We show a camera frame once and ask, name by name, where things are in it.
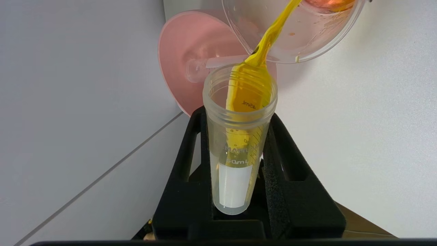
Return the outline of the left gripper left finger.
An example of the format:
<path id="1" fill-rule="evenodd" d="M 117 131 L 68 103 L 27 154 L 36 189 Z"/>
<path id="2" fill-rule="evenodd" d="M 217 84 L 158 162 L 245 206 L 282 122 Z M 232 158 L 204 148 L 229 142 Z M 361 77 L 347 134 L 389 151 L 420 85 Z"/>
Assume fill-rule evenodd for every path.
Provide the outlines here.
<path id="1" fill-rule="evenodd" d="M 212 182 L 206 108 L 193 112 L 164 192 L 153 215 L 152 227 L 158 240 L 186 240 L 189 228 L 213 218 Z M 200 179 L 190 182 L 196 138 L 200 134 Z"/>

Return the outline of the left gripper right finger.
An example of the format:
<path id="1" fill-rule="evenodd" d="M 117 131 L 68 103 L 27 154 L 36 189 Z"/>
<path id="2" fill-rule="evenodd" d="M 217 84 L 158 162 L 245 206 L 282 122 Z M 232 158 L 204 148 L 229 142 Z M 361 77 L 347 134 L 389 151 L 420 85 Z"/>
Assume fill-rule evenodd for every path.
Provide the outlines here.
<path id="1" fill-rule="evenodd" d="M 346 220 L 277 114 L 263 150 L 267 210 L 274 239 L 340 238 Z"/>

